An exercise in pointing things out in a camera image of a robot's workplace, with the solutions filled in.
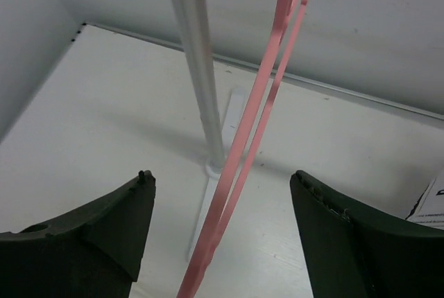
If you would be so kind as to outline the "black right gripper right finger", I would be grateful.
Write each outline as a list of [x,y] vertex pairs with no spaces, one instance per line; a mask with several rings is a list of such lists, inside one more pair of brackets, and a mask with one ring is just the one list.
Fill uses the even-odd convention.
[[370,207],[303,170],[290,189],[314,297],[443,296],[443,231]]

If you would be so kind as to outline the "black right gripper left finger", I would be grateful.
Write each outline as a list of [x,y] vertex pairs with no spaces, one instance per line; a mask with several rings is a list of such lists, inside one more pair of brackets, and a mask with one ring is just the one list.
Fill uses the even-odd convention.
[[151,171],[21,232],[1,233],[2,297],[128,297],[155,204]]

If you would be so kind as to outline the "pink plastic hanger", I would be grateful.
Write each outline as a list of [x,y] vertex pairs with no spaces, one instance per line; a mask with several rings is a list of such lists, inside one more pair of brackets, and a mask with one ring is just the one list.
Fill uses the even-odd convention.
[[309,0],[277,0],[271,34],[179,297],[194,297],[234,213],[263,137]]

